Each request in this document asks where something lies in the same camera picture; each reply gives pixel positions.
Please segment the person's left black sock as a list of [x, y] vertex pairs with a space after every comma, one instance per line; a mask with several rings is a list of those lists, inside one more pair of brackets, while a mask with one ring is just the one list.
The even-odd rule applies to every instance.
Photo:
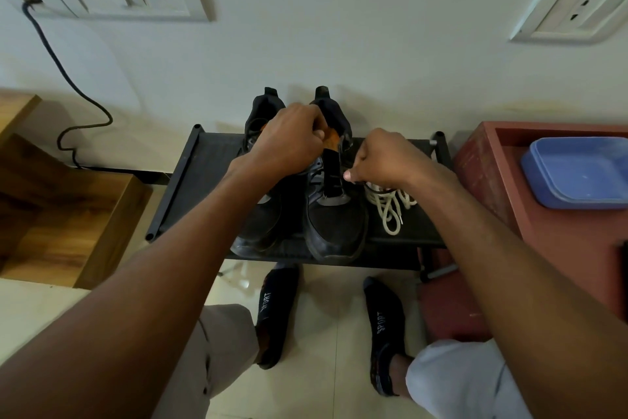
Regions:
[[281, 359], [299, 281], [299, 265], [287, 263], [275, 264], [263, 281], [255, 325], [259, 344], [255, 361], [263, 370]]

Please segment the black shoe rack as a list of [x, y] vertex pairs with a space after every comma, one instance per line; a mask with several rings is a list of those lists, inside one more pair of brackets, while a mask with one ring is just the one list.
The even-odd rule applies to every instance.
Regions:
[[[239, 154], [241, 134], [205, 132], [193, 127], [174, 173], [158, 205], [145, 239], [153, 242], [175, 225], [220, 182], [231, 161]], [[305, 174], [288, 177], [281, 187], [286, 195], [283, 205], [284, 237], [260, 261], [339, 265], [318, 261], [308, 250], [303, 235]], [[423, 281], [434, 280], [457, 270], [446, 255], [445, 244], [436, 227], [417, 205], [403, 209], [400, 232], [390, 236], [383, 228], [376, 206], [366, 201], [369, 224], [365, 247], [350, 267], [419, 271]]]

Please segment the person's right hand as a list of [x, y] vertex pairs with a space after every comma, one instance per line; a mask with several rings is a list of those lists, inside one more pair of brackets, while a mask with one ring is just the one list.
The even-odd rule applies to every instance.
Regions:
[[407, 193], [433, 179], [438, 166], [403, 135], [373, 129], [363, 140], [351, 168], [363, 166], [367, 182]]

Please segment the person's right black sock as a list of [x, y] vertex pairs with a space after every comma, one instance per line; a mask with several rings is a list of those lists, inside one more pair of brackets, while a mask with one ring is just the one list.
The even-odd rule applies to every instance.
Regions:
[[393, 397], [391, 361], [396, 355], [406, 355], [403, 305], [396, 293], [375, 277], [366, 277], [363, 290], [371, 326], [371, 384], [381, 396]]

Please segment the red cabinet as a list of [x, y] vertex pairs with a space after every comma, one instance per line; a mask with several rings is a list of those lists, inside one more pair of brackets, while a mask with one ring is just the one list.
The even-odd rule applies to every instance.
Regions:
[[[520, 160], [543, 137], [618, 136], [628, 124], [481, 122], [453, 158], [461, 184], [525, 243], [620, 320], [628, 322], [623, 244], [628, 210], [554, 210], [533, 195]], [[492, 337], [467, 283], [453, 271], [418, 286], [428, 344]]]

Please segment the person's left forearm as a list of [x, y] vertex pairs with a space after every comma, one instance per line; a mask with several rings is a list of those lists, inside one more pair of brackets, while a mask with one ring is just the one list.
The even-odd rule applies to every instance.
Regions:
[[0, 419], [149, 418], [247, 214], [288, 175], [241, 157], [166, 234], [0, 366]]

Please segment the person's black sock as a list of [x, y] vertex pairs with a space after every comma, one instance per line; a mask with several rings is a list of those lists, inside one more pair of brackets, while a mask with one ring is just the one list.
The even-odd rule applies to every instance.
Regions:
[[287, 263], [275, 264], [263, 281], [255, 325], [259, 344], [255, 361], [263, 370], [281, 359], [299, 281], [299, 265]]
[[371, 384], [381, 396], [393, 397], [391, 361], [396, 355], [406, 355], [403, 305], [396, 293], [375, 277], [366, 277], [363, 290], [371, 326]]

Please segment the black sports shoe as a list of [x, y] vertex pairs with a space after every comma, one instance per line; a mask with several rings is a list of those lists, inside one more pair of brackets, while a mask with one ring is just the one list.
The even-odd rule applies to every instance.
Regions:
[[346, 265], [360, 256], [368, 227], [361, 189], [343, 178], [353, 165], [357, 145], [350, 122], [328, 87], [316, 88], [311, 104], [320, 109], [327, 130], [323, 152], [306, 175], [303, 235], [318, 263]]
[[[265, 87], [253, 100], [245, 123], [244, 136], [237, 157], [250, 152], [264, 127], [285, 108], [276, 89]], [[239, 257], [260, 258], [266, 255], [282, 236], [282, 184], [278, 182], [257, 202], [234, 240], [231, 251]]]

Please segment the white shoelace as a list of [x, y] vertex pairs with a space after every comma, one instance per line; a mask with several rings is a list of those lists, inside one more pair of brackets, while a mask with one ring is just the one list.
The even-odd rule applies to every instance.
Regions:
[[381, 218], [384, 231], [389, 236], [400, 233], [403, 222], [403, 212], [417, 205], [417, 201], [403, 190], [384, 188], [370, 182], [365, 183], [365, 197], [374, 205]]

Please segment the person's right forearm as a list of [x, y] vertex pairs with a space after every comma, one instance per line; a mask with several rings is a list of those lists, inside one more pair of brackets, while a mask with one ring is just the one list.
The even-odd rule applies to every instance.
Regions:
[[403, 190], [435, 224], [536, 419], [628, 419], [628, 325], [432, 162]]

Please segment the wooden furniture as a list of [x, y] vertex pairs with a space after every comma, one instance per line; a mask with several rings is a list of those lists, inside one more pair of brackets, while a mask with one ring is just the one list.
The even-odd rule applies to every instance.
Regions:
[[40, 102], [0, 90], [0, 279], [93, 289], [117, 269], [153, 190], [70, 168], [19, 136]]

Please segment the blue plastic tray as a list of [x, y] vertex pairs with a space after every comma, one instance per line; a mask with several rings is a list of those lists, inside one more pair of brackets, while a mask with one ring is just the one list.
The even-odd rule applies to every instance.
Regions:
[[520, 165], [537, 201], [548, 209], [628, 209], [627, 138], [540, 138]]

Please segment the person's left hand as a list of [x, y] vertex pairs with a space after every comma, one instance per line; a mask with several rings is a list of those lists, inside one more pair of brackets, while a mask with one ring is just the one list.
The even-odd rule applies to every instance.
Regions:
[[324, 142], [303, 143], [292, 138], [288, 131], [287, 106], [266, 124], [250, 152], [231, 163], [225, 180], [255, 182], [269, 188], [307, 168], [323, 149]]

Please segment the person's right leg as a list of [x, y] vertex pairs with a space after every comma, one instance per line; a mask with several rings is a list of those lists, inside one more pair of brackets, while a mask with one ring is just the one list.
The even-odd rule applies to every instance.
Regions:
[[391, 358], [389, 376], [391, 387], [395, 396], [411, 399], [411, 394], [406, 384], [406, 376], [414, 358], [405, 354], [396, 354]]

